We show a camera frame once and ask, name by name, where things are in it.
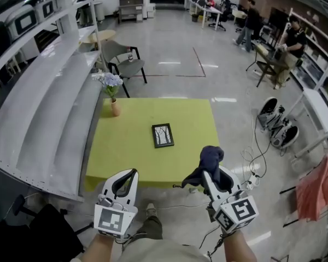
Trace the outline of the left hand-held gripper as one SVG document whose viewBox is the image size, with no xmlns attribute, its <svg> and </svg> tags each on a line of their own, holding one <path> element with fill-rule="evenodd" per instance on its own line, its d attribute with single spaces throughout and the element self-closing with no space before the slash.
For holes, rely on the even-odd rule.
<svg viewBox="0 0 328 262">
<path fill-rule="evenodd" d="M 126 184 L 122 193 L 118 191 Z M 129 238 L 128 229 L 138 213 L 134 203 L 138 187 L 138 171 L 128 169 L 108 178 L 95 205 L 93 227 L 114 239 Z"/>
</svg>

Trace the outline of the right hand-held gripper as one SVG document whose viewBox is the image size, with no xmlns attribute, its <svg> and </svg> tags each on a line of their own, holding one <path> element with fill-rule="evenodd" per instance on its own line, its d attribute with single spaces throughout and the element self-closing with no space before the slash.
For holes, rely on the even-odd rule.
<svg viewBox="0 0 328 262">
<path fill-rule="evenodd" d="M 209 172 L 203 172 L 204 189 L 211 199 L 207 207 L 211 222 L 216 221 L 223 233 L 233 233 L 250 224 L 258 215 L 254 197 L 241 189 L 239 178 L 228 168 L 220 165 L 220 190 L 230 196 L 222 199 L 223 193 L 213 182 Z"/>
</svg>

